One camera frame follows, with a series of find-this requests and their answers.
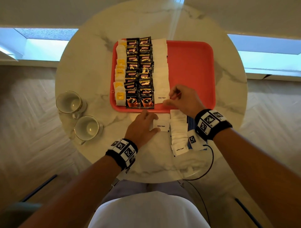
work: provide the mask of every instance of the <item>hand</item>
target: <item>hand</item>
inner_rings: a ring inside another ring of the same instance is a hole
[[[131,140],[136,144],[138,149],[145,145],[157,132],[160,128],[154,128],[151,131],[150,124],[154,119],[158,119],[158,116],[153,112],[148,112],[143,110],[136,119],[129,125],[126,130],[125,139]]]
[[[184,114],[195,116],[206,107],[202,104],[197,92],[184,85],[176,85],[169,92],[170,99],[163,101],[164,105],[173,105]]]

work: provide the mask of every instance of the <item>coffee cup illustration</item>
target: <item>coffee cup illustration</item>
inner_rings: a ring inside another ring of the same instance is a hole
[[[152,102],[151,98],[144,98],[142,100],[142,104],[143,104],[143,107],[152,107],[153,106],[153,102]]]
[[[138,107],[137,99],[134,97],[130,97],[127,99],[129,107]]]

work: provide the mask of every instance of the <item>left hand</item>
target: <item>left hand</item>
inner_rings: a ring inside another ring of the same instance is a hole
[[[131,140],[136,144],[138,149],[140,149],[161,130],[160,128],[154,128],[151,131],[149,130],[150,124],[154,119],[158,119],[158,116],[155,113],[143,110],[129,125],[124,138]]]

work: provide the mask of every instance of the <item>red plastic tray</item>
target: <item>red plastic tray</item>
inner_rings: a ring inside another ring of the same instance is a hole
[[[111,91],[114,90],[115,66],[117,53],[115,43],[113,48],[113,61],[111,73]],[[214,82],[214,59],[211,46],[205,42],[192,41],[167,41],[169,86],[183,84],[196,90],[205,107],[215,107],[215,82]],[[125,106],[117,106],[115,93],[110,93],[110,103],[113,109],[119,112],[142,112],[143,109],[128,109]],[[170,113],[172,106],[155,104],[149,112]]]

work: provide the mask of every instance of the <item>person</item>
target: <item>person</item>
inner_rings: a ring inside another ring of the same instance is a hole
[[[209,115],[191,88],[177,85],[169,96],[164,105],[173,105],[184,114],[198,118],[196,124],[201,121],[200,114]],[[136,154],[159,131],[149,130],[157,118],[156,114],[144,110],[129,125],[124,139],[114,142],[105,156],[20,227],[83,227],[101,201],[89,228],[209,227],[189,195],[174,182],[156,184],[154,191],[147,192],[146,184],[120,181],[108,193],[117,175],[135,161],[134,155],[130,162],[121,157]],[[228,122],[223,122],[226,124],[219,129],[211,129],[214,132],[211,139],[241,184],[275,227],[301,227],[300,177],[242,137]],[[117,148],[120,142],[130,150]]]

